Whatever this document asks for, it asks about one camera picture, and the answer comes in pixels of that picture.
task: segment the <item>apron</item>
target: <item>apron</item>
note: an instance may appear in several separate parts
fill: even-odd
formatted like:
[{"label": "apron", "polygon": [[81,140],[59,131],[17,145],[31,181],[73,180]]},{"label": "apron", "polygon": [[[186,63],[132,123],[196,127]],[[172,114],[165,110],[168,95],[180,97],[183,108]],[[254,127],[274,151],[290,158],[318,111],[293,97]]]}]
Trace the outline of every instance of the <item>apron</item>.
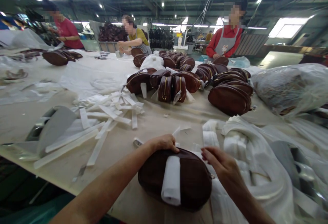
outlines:
[{"label": "apron", "polygon": [[133,49],[133,48],[140,48],[140,49],[143,51],[143,53],[144,53],[145,55],[148,55],[148,56],[151,54],[150,46],[147,46],[144,42],[142,42],[142,44],[139,45],[139,46],[132,46],[131,48],[132,48],[132,49]]},{"label": "apron", "polygon": [[[239,28],[237,31],[237,34],[235,35],[234,38],[224,38],[223,37],[223,32],[224,32],[224,28],[222,28],[222,34],[221,34],[221,38],[218,42],[218,45],[215,48],[215,52],[217,54],[219,54],[220,56],[224,55],[227,51],[229,51],[236,43],[236,39],[237,39],[237,35],[239,33]],[[213,62],[213,58],[208,58],[207,62]]]}]

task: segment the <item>yellow shirt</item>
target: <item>yellow shirt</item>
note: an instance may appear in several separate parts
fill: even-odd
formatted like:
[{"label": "yellow shirt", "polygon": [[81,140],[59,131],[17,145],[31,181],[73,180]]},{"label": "yellow shirt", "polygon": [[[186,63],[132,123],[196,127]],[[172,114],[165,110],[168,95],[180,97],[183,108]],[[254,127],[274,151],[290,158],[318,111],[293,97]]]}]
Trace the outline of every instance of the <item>yellow shirt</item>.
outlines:
[{"label": "yellow shirt", "polygon": [[145,45],[149,45],[147,38],[145,37],[145,34],[143,33],[143,31],[141,29],[137,28],[137,33],[135,35],[130,35],[129,34],[129,38],[130,41],[137,39],[142,39],[142,41],[144,42]]},{"label": "yellow shirt", "polygon": [[205,41],[210,41],[210,40],[212,39],[212,37],[213,37],[213,34],[212,34],[212,33],[208,33],[208,34],[206,35],[206,39],[205,39]]}]

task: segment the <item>clear plastic bag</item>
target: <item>clear plastic bag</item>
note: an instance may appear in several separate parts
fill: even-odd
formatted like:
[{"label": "clear plastic bag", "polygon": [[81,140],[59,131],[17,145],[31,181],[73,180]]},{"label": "clear plastic bag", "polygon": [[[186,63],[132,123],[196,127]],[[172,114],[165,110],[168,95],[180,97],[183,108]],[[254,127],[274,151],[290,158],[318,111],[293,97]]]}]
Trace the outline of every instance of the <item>clear plastic bag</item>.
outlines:
[{"label": "clear plastic bag", "polygon": [[328,100],[328,68],[321,64],[268,69],[251,80],[260,99],[283,118],[316,109]]}]

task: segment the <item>worker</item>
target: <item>worker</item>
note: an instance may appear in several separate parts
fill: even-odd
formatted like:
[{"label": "worker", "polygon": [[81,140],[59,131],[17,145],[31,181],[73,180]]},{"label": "worker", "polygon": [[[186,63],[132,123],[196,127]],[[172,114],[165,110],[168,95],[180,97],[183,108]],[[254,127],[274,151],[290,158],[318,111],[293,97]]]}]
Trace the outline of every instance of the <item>worker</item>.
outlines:
[{"label": "worker", "polygon": [[1,19],[2,23],[8,27],[9,30],[19,30],[18,27],[14,26],[7,19]]},{"label": "worker", "polygon": [[[97,223],[153,153],[158,150],[179,153],[175,142],[171,134],[147,141],[94,179],[50,224]],[[274,224],[249,192],[234,158],[217,147],[202,148],[202,157],[213,166],[221,184],[249,223]]]},{"label": "worker", "polygon": [[246,8],[247,0],[239,0],[233,4],[229,13],[228,25],[216,31],[206,48],[209,61],[218,57],[229,58],[237,50],[243,30],[240,22],[246,13]]},{"label": "worker", "polygon": [[42,0],[43,10],[47,11],[53,18],[58,30],[49,27],[48,29],[52,33],[59,35],[58,40],[64,42],[65,47],[68,49],[81,49],[84,50],[84,46],[80,40],[78,30],[76,29],[74,23],[63,16],[58,10],[57,6],[49,1]]},{"label": "worker", "polygon": [[209,44],[209,42],[211,41],[212,37],[213,37],[212,30],[210,30],[209,33],[206,35],[205,44]]},{"label": "worker", "polygon": [[124,15],[122,21],[124,29],[128,34],[128,41],[118,42],[120,52],[131,55],[131,50],[133,48],[139,48],[145,55],[150,55],[151,49],[148,40],[143,31],[134,23],[134,19],[128,15]]}]

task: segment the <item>rolled white tissue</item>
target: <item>rolled white tissue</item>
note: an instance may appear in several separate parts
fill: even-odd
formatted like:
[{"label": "rolled white tissue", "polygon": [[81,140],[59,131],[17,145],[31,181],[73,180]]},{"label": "rolled white tissue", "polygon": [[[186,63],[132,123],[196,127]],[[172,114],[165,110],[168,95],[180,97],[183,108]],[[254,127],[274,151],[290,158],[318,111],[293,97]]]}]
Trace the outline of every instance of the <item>rolled white tissue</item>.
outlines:
[{"label": "rolled white tissue", "polygon": [[180,158],[177,156],[167,158],[161,196],[167,204],[181,205]]}]

